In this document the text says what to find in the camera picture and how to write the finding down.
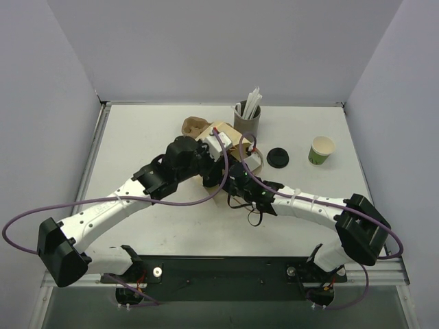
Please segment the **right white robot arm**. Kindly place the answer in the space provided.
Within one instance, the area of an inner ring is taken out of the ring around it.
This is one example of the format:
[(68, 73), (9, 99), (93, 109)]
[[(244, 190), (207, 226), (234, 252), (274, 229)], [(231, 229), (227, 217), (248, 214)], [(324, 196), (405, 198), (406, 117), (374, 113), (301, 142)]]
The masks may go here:
[(304, 193), (276, 182), (252, 177), (241, 163), (232, 165), (224, 186), (229, 195), (245, 200), (262, 214), (288, 216), (324, 226), (338, 240), (319, 244), (308, 258), (325, 272), (346, 263), (373, 266), (379, 259), (390, 224), (362, 195), (349, 199)]

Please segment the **brown cardboard cup carrier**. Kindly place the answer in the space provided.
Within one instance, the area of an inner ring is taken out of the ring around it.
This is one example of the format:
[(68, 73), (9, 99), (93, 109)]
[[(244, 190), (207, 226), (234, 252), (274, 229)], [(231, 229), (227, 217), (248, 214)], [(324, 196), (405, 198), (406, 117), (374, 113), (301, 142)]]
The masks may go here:
[(210, 126), (206, 119), (200, 117), (187, 117), (182, 124), (181, 133), (184, 136), (197, 138)]

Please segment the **aluminium frame rail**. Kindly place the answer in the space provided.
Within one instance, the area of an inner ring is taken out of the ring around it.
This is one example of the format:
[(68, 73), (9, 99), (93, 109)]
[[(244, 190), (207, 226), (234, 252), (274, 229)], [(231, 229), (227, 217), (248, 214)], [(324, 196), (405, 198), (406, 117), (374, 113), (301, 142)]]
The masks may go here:
[[(401, 258), (379, 260), (374, 267), (365, 266), (369, 278), (369, 286), (408, 286), (410, 279)], [(363, 286), (366, 274), (358, 264), (347, 264), (345, 269), (346, 281), (336, 282), (336, 286)], [(102, 286), (99, 274), (86, 274), (68, 287), (97, 287)]]

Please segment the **grey straw holder cup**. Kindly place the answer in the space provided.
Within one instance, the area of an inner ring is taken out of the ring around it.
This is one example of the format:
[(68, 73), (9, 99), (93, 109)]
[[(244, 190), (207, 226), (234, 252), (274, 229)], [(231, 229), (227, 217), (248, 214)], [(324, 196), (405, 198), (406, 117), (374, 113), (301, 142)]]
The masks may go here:
[(254, 112), (254, 116), (251, 119), (244, 119), (242, 114), (244, 113), (244, 108), (246, 101), (240, 101), (235, 104), (234, 108), (234, 120), (233, 128), (240, 132), (241, 134), (249, 132), (257, 136), (259, 128), (259, 119), (261, 116), (261, 107), (258, 106)]

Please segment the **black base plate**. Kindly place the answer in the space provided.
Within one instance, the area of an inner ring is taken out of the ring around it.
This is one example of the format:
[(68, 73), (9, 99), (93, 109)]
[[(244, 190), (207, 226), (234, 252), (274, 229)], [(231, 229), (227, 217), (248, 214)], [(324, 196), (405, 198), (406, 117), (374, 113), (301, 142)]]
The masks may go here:
[(137, 256), (117, 279), (159, 302), (297, 301), (308, 289), (347, 281), (306, 256)]

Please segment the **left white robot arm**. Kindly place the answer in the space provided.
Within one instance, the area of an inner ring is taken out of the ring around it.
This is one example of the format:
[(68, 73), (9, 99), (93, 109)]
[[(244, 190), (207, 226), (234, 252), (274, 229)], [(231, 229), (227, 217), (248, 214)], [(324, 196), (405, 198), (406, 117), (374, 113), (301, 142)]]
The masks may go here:
[(231, 146), (223, 132), (213, 132), (200, 141), (179, 136), (164, 154), (139, 169), (104, 201), (60, 221), (43, 221), (37, 254), (56, 284), (67, 287), (92, 273), (118, 275), (126, 282), (141, 277), (145, 265), (130, 246), (93, 249), (92, 242), (130, 215), (162, 204), (189, 178), (200, 175), (225, 180)]

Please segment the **white wrapped straw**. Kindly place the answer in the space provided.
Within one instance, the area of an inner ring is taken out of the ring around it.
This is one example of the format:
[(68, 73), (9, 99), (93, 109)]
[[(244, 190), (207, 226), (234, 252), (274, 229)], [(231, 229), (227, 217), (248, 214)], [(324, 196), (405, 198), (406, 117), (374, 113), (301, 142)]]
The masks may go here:
[(241, 117), (245, 120), (250, 120), (254, 117), (257, 106), (259, 105), (262, 99), (262, 95), (260, 93), (260, 88), (258, 86), (248, 94), (248, 98), (246, 100), (246, 104), (244, 106), (244, 111)]

